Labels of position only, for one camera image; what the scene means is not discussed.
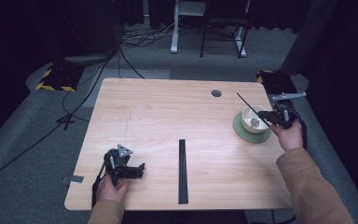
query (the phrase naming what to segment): gray floor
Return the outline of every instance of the gray floor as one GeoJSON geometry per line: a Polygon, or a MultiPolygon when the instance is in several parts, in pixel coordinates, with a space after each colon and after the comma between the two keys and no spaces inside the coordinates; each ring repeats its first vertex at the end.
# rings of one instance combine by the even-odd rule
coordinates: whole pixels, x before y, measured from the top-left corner
{"type": "MultiPolygon", "coordinates": [[[[234,43],[213,41],[206,43],[204,57],[200,58],[201,38],[197,29],[181,32],[177,54],[170,53],[170,35],[147,47],[122,49],[136,69],[164,71],[170,79],[255,82],[258,70],[280,68],[295,38],[296,35],[288,30],[252,30],[245,44],[247,56],[241,59],[237,59],[234,43]]],[[[116,55],[104,72],[115,76],[117,61],[116,55]]],[[[31,94],[0,130],[0,167],[56,128],[56,120],[66,114],[62,105],[72,111],[90,89],[91,81],[88,81],[79,86],[77,92],[71,92],[66,97],[67,92],[63,91],[37,91],[35,87],[48,66],[46,64],[29,76],[25,84],[31,94]]],[[[86,68],[80,82],[92,77],[98,66],[86,68]]],[[[120,68],[130,70],[122,58],[120,68]]],[[[308,82],[301,75],[293,77],[293,81],[299,91],[306,90],[308,82]]],[[[358,223],[356,187],[328,142],[307,100],[295,99],[294,103],[308,125],[309,153],[321,167],[326,179],[336,187],[358,223]]],[[[76,116],[90,119],[91,113],[92,107],[82,106],[76,111],[76,116]]],[[[76,119],[66,131],[62,126],[59,127],[0,173],[0,223],[87,222],[90,211],[73,212],[64,208],[67,186],[61,183],[62,177],[71,175],[76,166],[88,128],[88,123],[82,119],[76,119]]],[[[250,221],[272,222],[268,210],[247,210],[245,213],[250,221]]],[[[290,209],[276,211],[278,222],[292,215],[290,209]]]]}

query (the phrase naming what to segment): human arm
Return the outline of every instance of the human arm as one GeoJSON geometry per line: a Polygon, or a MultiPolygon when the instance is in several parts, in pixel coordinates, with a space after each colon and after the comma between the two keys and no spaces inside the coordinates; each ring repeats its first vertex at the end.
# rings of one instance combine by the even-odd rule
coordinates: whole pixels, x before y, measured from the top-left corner
{"type": "Polygon", "coordinates": [[[301,125],[295,122],[284,130],[271,125],[285,151],[277,159],[288,188],[296,218],[300,223],[353,223],[351,215],[334,187],[302,147],[301,125]]]}
{"type": "Polygon", "coordinates": [[[112,184],[110,175],[106,175],[97,190],[97,203],[94,205],[89,218],[89,224],[118,224],[124,215],[124,198],[130,186],[130,180],[125,180],[120,189],[112,184]]]}

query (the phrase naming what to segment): tan sleeve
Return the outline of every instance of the tan sleeve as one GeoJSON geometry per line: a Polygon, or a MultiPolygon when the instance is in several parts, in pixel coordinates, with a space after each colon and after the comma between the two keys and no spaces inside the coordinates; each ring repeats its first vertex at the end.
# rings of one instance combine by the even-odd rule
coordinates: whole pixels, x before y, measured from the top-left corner
{"type": "Polygon", "coordinates": [[[300,223],[353,223],[336,190],[304,148],[285,152],[277,165],[300,223]]]}
{"type": "Polygon", "coordinates": [[[120,224],[123,215],[124,207],[121,203],[101,200],[92,208],[89,224],[120,224]]]}

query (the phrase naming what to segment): green round mat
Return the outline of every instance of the green round mat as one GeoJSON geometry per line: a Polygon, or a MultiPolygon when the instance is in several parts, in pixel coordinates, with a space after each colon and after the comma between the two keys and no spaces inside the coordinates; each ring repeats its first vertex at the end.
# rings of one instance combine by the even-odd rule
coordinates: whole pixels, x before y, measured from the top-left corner
{"type": "Polygon", "coordinates": [[[271,135],[271,130],[267,129],[263,133],[249,133],[246,131],[242,126],[242,113],[239,113],[235,116],[234,120],[232,121],[232,126],[234,127],[235,133],[243,140],[250,142],[250,143],[263,143],[269,139],[271,135]]]}

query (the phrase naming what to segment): white bowl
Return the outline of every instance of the white bowl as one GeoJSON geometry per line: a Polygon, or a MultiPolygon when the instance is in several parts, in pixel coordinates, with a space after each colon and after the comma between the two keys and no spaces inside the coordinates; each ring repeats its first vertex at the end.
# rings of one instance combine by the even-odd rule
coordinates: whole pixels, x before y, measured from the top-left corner
{"type": "MultiPolygon", "coordinates": [[[[267,111],[265,108],[258,105],[252,105],[252,108],[256,112],[267,111]]],[[[249,133],[263,133],[269,128],[269,126],[267,126],[267,124],[264,123],[264,121],[261,120],[250,107],[245,107],[242,110],[241,121],[243,128],[249,133]]]]}

